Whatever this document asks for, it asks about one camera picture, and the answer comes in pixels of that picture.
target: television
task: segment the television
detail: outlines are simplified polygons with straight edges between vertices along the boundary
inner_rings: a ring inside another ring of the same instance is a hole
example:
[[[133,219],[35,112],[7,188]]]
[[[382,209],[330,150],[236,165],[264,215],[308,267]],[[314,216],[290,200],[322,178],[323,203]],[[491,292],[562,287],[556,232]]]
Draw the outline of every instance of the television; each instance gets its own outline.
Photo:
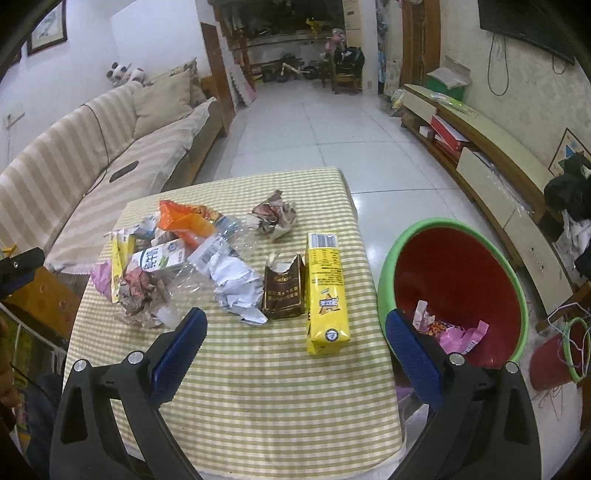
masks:
[[[574,53],[552,21],[530,0],[478,0],[480,28],[522,40],[574,64]]]

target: person's hand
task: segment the person's hand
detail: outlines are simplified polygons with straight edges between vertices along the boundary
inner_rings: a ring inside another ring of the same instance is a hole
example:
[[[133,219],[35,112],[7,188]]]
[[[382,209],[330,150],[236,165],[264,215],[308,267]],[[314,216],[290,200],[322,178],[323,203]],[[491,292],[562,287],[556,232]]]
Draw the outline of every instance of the person's hand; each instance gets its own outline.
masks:
[[[8,337],[8,326],[0,320],[0,401],[5,407],[14,408],[20,403],[18,390],[14,386],[14,374],[8,358],[6,339]]]

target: sofa seat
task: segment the sofa seat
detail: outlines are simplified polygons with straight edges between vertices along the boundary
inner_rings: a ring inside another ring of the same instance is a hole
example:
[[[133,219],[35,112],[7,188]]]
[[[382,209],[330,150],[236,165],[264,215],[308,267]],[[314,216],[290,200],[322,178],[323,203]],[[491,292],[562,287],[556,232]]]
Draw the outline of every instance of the sofa seat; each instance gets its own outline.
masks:
[[[128,202],[162,191],[180,160],[209,118],[215,98],[199,105],[186,118],[135,141],[115,161],[105,178],[78,204],[47,254],[46,266],[71,274],[92,269],[106,235]],[[110,183],[111,176],[139,161],[130,173]]]

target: silver screw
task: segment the silver screw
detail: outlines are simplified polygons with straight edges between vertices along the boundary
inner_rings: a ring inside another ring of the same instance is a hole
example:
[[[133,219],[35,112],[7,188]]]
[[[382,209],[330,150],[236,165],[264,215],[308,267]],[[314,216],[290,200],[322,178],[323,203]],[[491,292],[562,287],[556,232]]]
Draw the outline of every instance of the silver screw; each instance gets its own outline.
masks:
[[[86,365],[88,365],[86,363],[86,360],[78,360],[74,364],[74,370],[76,370],[77,372],[82,372],[86,368]]]
[[[132,364],[138,364],[144,359],[144,354],[142,352],[133,352],[127,357],[127,361]]]
[[[460,367],[466,362],[464,357],[462,357],[459,353],[452,353],[449,356],[449,361],[456,367]]]
[[[519,367],[517,366],[517,364],[513,362],[507,362],[505,364],[505,368],[510,374],[516,374],[517,372],[519,372]]]

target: red box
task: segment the red box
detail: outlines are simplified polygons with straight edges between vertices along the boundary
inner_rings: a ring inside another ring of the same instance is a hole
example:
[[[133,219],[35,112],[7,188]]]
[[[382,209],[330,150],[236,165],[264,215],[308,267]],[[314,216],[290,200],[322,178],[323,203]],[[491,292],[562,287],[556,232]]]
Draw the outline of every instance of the red box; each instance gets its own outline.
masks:
[[[441,135],[445,140],[445,143],[447,143],[452,150],[461,152],[462,148],[469,143],[469,140],[464,137],[464,135],[453,128],[440,116],[433,115],[433,118],[431,118],[431,126],[439,135]]]
[[[460,161],[460,156],[462,155],[461,151],[457,151],[452,149],[447,142],[439,135],[435,135],[435,145],[443,150],[445,153],[450,155],[452,158],[455,158],[456,164]]]

